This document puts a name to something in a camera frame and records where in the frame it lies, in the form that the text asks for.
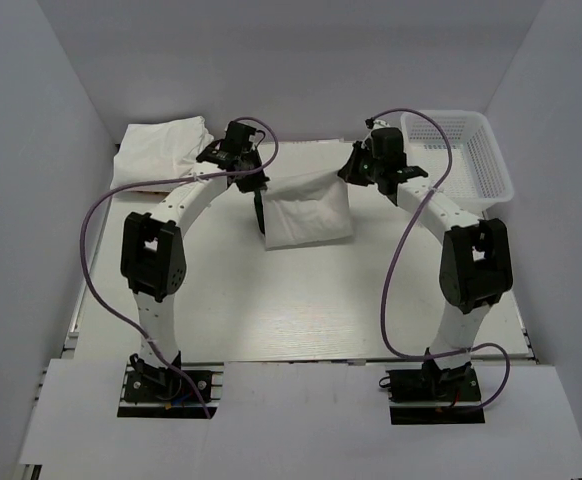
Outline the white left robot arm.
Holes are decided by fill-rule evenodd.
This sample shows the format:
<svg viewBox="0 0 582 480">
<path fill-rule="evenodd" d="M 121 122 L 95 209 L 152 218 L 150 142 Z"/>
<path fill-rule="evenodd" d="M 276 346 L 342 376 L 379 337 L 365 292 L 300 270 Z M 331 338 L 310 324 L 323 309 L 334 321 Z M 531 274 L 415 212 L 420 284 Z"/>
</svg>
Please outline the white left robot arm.
<svg viewBox="0 0 582 480">
<path fill-rule="evenodd" d="M 236 185 L 242 193 L 267 188 L 257 147 L 218 140 L 196 159 L 192 180 L 175 187 L 146 213 L 130 213 L 124 222 L 121 273 L 136 302 L 139 325 L 147 334 L 137 362 L 161 368 L 181 365 L 175 338 L 175 295 L 184 283 L 187 264 L 183 237 L 217 197 Z"/>
</svg>

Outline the folded white t-shirt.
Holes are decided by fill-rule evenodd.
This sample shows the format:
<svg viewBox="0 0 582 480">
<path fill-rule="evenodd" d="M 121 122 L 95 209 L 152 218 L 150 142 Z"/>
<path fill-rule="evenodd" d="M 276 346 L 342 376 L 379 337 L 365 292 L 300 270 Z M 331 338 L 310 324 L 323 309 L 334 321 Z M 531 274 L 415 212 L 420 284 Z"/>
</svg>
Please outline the folded white t-shirt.
<svg viewBox="0 0 582 480">
<path fill-rule="evenodd" d="M 110 189 L 187 176 L 214 140 L 202 116 L 157 124 L 129 124 L 113 159 Z"/>
</svg>

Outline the white plastic basket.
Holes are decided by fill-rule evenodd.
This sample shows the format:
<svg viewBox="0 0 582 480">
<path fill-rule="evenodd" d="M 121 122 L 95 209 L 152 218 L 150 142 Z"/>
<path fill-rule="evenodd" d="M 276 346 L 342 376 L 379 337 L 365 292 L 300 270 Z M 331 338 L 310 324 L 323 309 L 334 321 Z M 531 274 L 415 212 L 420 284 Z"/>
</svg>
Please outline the white plastic basket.
<svg viewBox="0 0 582 480">
<path fill-rule="evenodd" d="M 424 117 L 400 119 L 411 165 L 444 179 L 446 196 L 461 208 L 481 214 L 513 199 L 514 188 L 487 118 L 465 110 L 429 110 Z"/>
</svg>

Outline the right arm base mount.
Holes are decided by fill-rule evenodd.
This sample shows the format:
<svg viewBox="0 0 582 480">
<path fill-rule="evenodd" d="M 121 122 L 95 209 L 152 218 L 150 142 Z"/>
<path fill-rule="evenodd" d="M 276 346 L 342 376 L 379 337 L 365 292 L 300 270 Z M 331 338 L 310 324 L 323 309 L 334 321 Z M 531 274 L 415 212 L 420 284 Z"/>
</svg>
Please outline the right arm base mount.
<svg viewBox="0 0 582 480">
<path fill-rule="evenodd" d="M 378 382 L 388 393 L 392 425 L 484 424 L 478 378 L 471 362 L 440 369 L 434 360 L 417 368 L 388 370 Z"/>
</svg>

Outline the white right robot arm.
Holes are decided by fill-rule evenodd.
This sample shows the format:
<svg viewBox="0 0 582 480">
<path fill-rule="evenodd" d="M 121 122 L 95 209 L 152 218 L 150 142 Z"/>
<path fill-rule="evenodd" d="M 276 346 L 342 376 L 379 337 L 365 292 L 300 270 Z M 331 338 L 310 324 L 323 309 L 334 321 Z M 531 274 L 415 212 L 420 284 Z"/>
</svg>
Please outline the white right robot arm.
<svg viewBox="0 0 582 480">
<path fill-rule="evenodd" d="M 434 369 L 444 374 L 465 370 L 477 348 L 475 339 L 484 318 L 512 288 L 506 225 L 462 209 L 443 192 L 445 177 L 431 182 L 422 168 L 406 164 L 404 153 L 375 157 L 357 141 L 338 176 L 347 184 L 375 186 L 393 205 L 411 215 L 381 291 L 380 330 L 387 350 L 412 362 L 433 363 Z M 416 224 L 424 226 L 441 245 L 438 283 L 445 300 L 437 334 L 419 356 L 395 349 L 386 330 L 392 276 Z"/>
</svg>

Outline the white and green raglan t-shirt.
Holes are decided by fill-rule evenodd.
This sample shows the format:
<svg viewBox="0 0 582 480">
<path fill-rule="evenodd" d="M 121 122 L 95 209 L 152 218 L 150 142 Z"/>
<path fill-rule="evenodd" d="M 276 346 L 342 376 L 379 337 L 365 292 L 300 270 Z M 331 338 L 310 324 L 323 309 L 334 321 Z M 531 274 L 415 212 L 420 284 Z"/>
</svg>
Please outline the white and green raglan t-shirt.
<svg viewBox="0 0 582 480">
<path fill-rule="evenodd" d="M 348 186 L 334 170 L 280 177 L 254 207 L 266 250 L 322 245 L 354 234 Z"/>
</svg>

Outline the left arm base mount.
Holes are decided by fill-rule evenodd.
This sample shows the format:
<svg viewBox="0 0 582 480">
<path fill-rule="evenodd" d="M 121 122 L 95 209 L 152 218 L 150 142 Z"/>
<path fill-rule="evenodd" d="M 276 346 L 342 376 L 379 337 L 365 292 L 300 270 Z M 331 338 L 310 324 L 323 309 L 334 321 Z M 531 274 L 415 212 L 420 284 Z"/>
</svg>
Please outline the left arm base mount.
<svg viewBox="0 0 582 480">
<path fill-rule="evenodd" d="M 219 406 L 223 364 L 185 364 L 194 388 L 164 366 L 154 367 L 130 356 L 123 377 L 117 417 L 144 419 L 211 419 Z"/>
</svg>

